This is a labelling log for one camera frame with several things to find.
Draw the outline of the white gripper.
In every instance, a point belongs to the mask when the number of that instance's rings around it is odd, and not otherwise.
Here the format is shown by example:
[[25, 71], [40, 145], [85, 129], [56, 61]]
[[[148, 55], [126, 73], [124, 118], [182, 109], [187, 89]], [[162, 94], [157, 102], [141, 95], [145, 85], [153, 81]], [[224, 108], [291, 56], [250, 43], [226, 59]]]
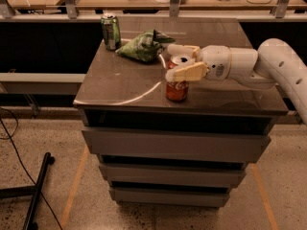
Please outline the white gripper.
[[200, 61], [168, 70], [165, 75], [168, 82], [200, 81], [204, 77], [211, 81], [223, 81], [230, 70], [231, 53], [226, 46], [210, 45], [201, 49], [194, 45], [170, 44], [167, 53], [171, 57], [197, 57], [197, 61]]

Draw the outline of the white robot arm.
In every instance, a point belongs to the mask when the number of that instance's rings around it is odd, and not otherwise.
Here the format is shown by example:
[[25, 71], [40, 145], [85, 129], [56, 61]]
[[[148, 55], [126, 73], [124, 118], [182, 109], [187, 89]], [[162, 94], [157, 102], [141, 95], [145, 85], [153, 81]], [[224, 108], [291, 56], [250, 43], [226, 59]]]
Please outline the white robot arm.
[[286, 42], [270, 38], [256, 50], [171, 44], [167, 52], [179, 58], [179, 64], [166, 73], [167, 81], [229, 79], [256, 89], [278, 84], [307, 124], [307, 66]]

